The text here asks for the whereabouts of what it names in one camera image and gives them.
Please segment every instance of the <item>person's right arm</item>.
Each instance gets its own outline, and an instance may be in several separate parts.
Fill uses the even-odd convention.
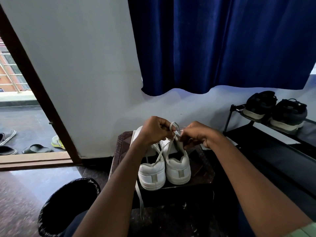
[[[284,236],[312,223],[219,131],[195,121],[181,140],[185,149],[202,143],[214,151],[256,236]]]

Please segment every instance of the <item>blue curtain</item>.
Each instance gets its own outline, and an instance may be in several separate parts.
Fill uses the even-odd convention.
[[[316,62],[316,0],[128,0],[142,91],[302,89]]]

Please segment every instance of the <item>person's left hand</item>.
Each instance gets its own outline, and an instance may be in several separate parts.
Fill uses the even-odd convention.
[[[170,122],[158,116],[151,116],[144,122],[144,125],[136,139],[148,146],[160,142],[161,140],[173,139],[176,128],[172,126],[169,130]]]

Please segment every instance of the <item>white sneaker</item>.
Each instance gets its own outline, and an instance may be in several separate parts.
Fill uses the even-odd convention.
[[[133,131],[131,144],[139,135],[143,126],[139,127],[137,130]],[[149,164],[148,157],[155,156],[156,153],[159,153],[158,158],[155,163]],[[156,191],[163,187],[166,182],[166,174],[165,174],[165,161],[162,156],[162,151],[160,151],[159,144],[151,145],[145,153],[145,157],[147,163],[141,164],[138,170],[138,178],[139,182],[145,190],[148,191]],[[144,208],[144,202],[139,190],[139,186],[136,181],[136,192],[139,197],[140,210],[142,216],[142,210]]]
[[[177,123],[172,122],[170,124],[170,130],[173,124],[176,124],[178,130],[175,131],[175,137],[173,140],[166,139],[160,141],[162,154],[166,162],[166,176],[172,184],[185,184],[188,183],[191,178],[191,169],[189,156],[183,148],[183,142],[180,142],[180,128]],[[170,158],[169,155],[173,153],[181,152],[182,157],[180,160],[176,158]]]

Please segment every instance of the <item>door frame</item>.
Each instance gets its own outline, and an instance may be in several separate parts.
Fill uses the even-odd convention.
[[[53,126],[56,134],[61,139],[71,160],[74,164],[81,164],[82,160],[78,151],[70,138],[62,120],[60,119],[52,101],[50,100],[41,80],[39,79],[25,49],[23,48],[17,34],[15,33],[7,15],[0,4],[0,36],[16,62],[23,77],[26,79],[29,87],[33,91],[38,103],[42,107],[49,123]]]

